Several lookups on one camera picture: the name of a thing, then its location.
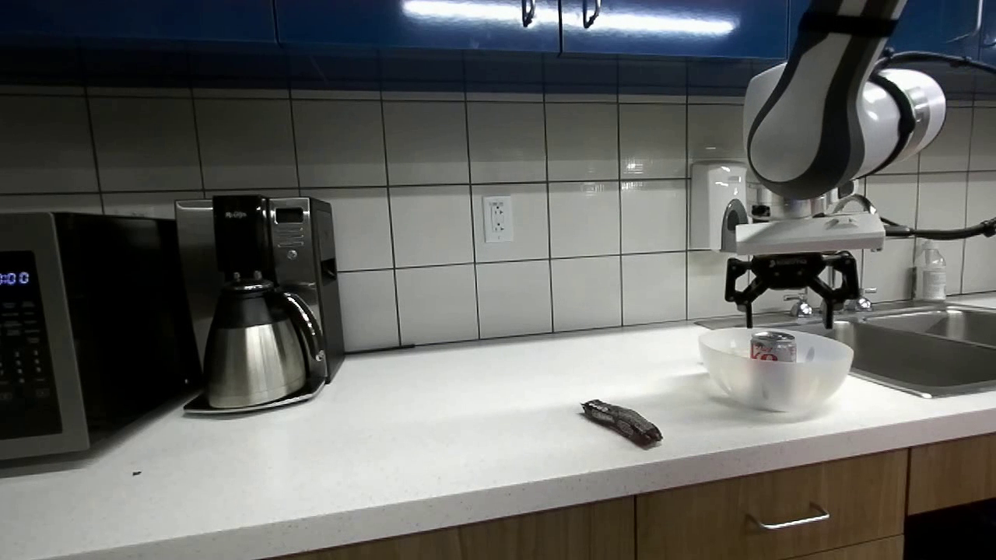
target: tile backsplash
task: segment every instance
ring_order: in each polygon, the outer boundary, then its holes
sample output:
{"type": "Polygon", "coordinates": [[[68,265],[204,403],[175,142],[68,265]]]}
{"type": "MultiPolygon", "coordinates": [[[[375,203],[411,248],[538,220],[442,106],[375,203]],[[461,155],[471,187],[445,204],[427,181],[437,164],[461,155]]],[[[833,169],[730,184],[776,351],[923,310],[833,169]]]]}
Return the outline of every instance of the tile backsplash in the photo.
{"type": "MultiPolygon", "coordinates": [[[[321,80],[284,87],[0,86],[0,211],[328,200],[353,351],[735,313],[727,256],[687,250],[686,235],[690,163],[744,157],[742,89],[722,65],[696,86],[669,61],[312,63],[321,80]],[[484,241],[494,195],[511,200],[509,242],[484,241]]],[[[996,105],[951,102],[932,146],[865,183],[901,223],[996,215],[996,105]]],[[[996,289],[996,240],[941,248],[949,293],[996,289]]],[[[910,297],[913,257],[911,240],[862,255],[874,301],[910,297]]],[[[781,295],[761,307],[787,309],[781,295]]]]}

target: plastic bottle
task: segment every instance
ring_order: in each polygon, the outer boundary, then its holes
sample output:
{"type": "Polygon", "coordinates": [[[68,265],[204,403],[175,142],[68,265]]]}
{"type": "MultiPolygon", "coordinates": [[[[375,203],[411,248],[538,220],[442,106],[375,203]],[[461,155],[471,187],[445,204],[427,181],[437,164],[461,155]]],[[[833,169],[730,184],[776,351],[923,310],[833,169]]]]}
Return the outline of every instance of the plastic bottle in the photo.
{"type": "Polygon", "coordinates": [[[920,245],[916,260],[916,299],[944,301],[947,285],[947,265],[937,242],[927,239],[920,245]]]}

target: diet coke can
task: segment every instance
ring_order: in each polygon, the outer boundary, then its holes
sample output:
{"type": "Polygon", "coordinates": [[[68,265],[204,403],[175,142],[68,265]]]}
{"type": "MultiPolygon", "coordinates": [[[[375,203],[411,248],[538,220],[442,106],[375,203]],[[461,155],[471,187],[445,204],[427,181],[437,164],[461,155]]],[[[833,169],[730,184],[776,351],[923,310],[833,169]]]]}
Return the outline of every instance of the diet coke can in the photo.
{"type": "Polygon", "coordinates": [[[750,339],[750,357],[769,362],[795,362],[796,337],[778,331],[754,333],[750,339]]]}

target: plastic bowl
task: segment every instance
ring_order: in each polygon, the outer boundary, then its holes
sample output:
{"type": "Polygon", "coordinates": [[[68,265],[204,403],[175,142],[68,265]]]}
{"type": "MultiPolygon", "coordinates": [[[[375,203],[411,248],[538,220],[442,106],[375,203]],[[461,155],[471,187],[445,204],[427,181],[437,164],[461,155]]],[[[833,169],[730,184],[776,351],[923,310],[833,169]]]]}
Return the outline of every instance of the plastic bowl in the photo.
{"type": "Polygon", "coordinates": [[[720,329],[698,338],[709,376],[738,403],[779,413],[812,410],[829,399],[851,371],[855,351],[846,344],[785,329],[796,337],[797,362],[750,358],[751,335],[764,329],[720,329]]]}

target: sink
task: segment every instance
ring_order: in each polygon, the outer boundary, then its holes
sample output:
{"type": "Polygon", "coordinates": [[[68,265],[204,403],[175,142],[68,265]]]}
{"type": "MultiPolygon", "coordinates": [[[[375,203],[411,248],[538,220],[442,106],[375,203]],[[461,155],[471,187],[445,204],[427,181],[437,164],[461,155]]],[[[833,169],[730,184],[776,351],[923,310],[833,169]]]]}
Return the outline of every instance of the sink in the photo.
{"type": "MultiPolygon", "coordinates": [[[[743,319],[700,323],[712,329],[743,319]]],[[[820,318],[767,316],[760,328],[829,337],[855,350],[852,375],[926,399],[996,389],[996,313],[934,306],[851,314],[824,328],[820,318]]]]}
{"type": "Polygon", "coordinates": [[[934,335],[947,339],[996,346],[996,313],[967,307],[910,311],[869,317],[870,325],[934,335]]]}

